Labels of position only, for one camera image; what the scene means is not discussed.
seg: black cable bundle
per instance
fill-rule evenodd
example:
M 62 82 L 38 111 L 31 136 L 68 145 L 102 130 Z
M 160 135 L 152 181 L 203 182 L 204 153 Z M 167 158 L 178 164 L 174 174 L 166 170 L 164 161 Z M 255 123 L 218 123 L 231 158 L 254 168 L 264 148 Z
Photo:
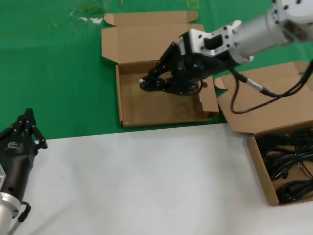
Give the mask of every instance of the black cable bundle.
M 266 135 L 257 140 L 263 161 L 272 181 L 286 179 L 288 171 L 297 165 L 309 180 L 291 181 L 277 190 L 280 203 L 299 200 L 313 191 L 313 175 L 303 161 L 313 162 L 313 128 L 292 134 Z

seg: robotic arm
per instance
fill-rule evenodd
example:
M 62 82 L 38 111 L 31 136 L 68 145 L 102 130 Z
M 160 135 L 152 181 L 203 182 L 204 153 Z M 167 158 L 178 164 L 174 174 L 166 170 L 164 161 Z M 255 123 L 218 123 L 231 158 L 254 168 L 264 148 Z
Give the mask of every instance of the robotic arm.
M 12 235 L 30 212 L 31 206 L 23 197 L 34 158 L 41 148 L 48 146 L 36 127 L 32 109 L 26 109 L 16 122 L 0 133 L 0 235 Z M 26 207 L 19 213 L 21 205 Z
M 235 21 L 210 33 L 191 29 L 182 34 L 179 44 L 172 43 L 156 67 L 140 80 L 140 87 L 148 92 L 193 95 L 206 86 L 203 79 L 230 70 L 237 81 L 247 83 L 265 95 L 290 96 L 290 93 L 282 94 L 285 96 L 271 93 L 234 68 L 251 62 L 262 51 L 294 41 L 313 42 L 313 1 L 274 0 L 267 13 L 249 22 Z M 313 63 L 301 85 L 306 83 L 312 69 Z M 159 77 L 167 71 L 172 77 Z

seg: silver metal cylinder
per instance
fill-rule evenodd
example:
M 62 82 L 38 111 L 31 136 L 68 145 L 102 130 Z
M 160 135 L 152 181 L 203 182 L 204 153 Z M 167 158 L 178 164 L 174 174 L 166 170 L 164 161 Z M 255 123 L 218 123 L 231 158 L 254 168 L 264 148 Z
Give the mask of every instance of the silver metal cylinder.
M 251 21 L 242 23 L 234 30 L 236 49 L 242 57 L 254 56 L 275 46 L 284 46 L 290 41 L 275 20 L 274 10 Z
M 0 203 L 0 235 L 7 235 L 10 229 L 13 212 L 6 203 Z
M 0 193 L 0 235 L 8 235 L 13 216 L 18 216 L 21 204 L 10 194 Z

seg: cardboard flap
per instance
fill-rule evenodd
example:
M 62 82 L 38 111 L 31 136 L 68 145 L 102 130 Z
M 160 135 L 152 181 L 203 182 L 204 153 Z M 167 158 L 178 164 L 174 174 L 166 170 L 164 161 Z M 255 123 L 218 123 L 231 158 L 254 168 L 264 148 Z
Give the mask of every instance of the cardboard flap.
M 213 77 L 208 77 L 203 80 L 207 83 L 207 87 L 203 87 L 199 93 L 199 99 L 204 112 L 219 112 L 219 106 L 216 102 Z
M 119 63 L 116 28 L 101 30 L 101 54 L 103 57 Z
M 127 19 L 129 16 L 132 16 L 134 17 L 134 21 L 137 21 L 140 18 L 135 17 L 137 14 L 154 16 L 155 14 L 163 13 L 164 17 L 159 17 L 167 24 L 146 25 L 142 23 L 141 25 L 117 26 L 102 29 L 102 56 L 119 64 L 158 60 L 172 42 L 178 42 L 181 34 L 191 28 L 204 30 L 201 24 L 186 23 L 188 22 L 188 18 L 190 18 L 188 17 L 189 13 L 193 15 L 193 12 L 128 13 L 122 15 L 127 16 Z
M 307 63 L 300 61 L 242 73 L 270 91 L 282 94 L 299 81 L 299 73 L 303 72 L 306 67 Z M 230 110 L 231 98 L 235 91 L 235 79 L 232 75 L 227 75 L 222 77 L 222 81 L 228 91 L 218 97 L 218 104 L 234 131 L 258 133 L 313 119 L 313 92 L 307 85 L 293 96 L 282 98 L 249 113 L 237 115 Z M 246 110 L 271 99 L 252 87 L 240 83 L 234 109 Z
M 185 24 L 198 18 L 196 11 L 159 11 L 137 13 L 107 13 L 104 20 L 115 26 Z

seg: cardboard box with cables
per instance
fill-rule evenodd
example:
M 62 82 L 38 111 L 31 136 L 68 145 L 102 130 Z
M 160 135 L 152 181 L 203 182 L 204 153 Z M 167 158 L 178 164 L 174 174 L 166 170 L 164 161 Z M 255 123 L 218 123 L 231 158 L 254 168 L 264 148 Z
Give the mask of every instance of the cardboard box with cables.
M 256 81 L 276 94 L 282 94 L 293 87 L 300 79 L 308 64 L 303 61 L 290 62 L 275 66 L 242 72 L 248 78 Z M 289 170 L 287 179 L 271 181 L 262 159 L 257 139 L 268 134 L 289 134 L 303 128 L 313 127 L 313 83 L 308 83 L 295 95 L 277 100 L 265 107 L 246 114 L 234 114 L 230 110 L 231 98 L 235 92 L 235 79 L 232 75 L 216 79 L 216 85 L 227 90 L 218 97 L 218 104 L 230 127 L 241 133 L 252 134 L 248 147 L 259 175 L 264 193 L 271 206 L 278 206 L 276 191 L 292 180 L 307 180 L 298 166 Z M 235 110 L 246 110 L 272 98 L 264 96 L 252 87 L 241 83 L 235 102 Z M 305 162 L 308 170 L 313 173 L 313 163 Z M 313 192 L 305 195 L 294 203 L 313 201 Z

